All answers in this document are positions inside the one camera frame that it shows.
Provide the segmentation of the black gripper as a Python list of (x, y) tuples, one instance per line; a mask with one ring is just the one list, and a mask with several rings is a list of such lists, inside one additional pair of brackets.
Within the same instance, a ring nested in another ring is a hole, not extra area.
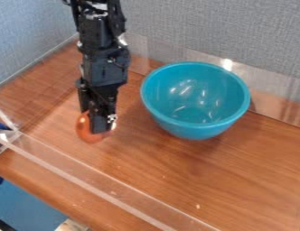
[(118, 120), (117, 98), (129, 79), (130, 50), (79, 49), (79, 52), (82, 76), (77, 80), (77, 89), (81, 111), (90, 117), (91, 133), (102, 134), (113, 130)]

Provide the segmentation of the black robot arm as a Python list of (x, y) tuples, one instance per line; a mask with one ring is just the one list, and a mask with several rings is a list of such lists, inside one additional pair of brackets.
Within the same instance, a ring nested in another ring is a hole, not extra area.
[(119, 88), (129, 80), (131, 54), (125, 41), (126, 18), (119, 0), (62, 0), (71, 9), (82, 54), (77, 80), (81, 111), (90, 119), (90, 133), (102, 134), (118, 120)]

